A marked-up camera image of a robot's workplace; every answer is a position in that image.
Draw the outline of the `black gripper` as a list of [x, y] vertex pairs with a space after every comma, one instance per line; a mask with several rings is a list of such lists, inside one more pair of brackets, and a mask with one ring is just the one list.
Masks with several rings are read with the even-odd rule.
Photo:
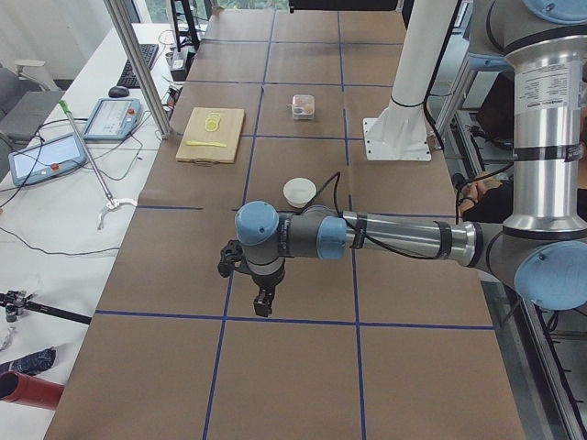
[[261, 317], [269, 317], [272, 314], [272, 302], [276, 287], [285, 276], [285, 266], [281, 265], [276, 271], [268, 275], [260, 275], [251, 270], [250, 276], [259, 287], [259, 293], [253, 301], [255, 314]]

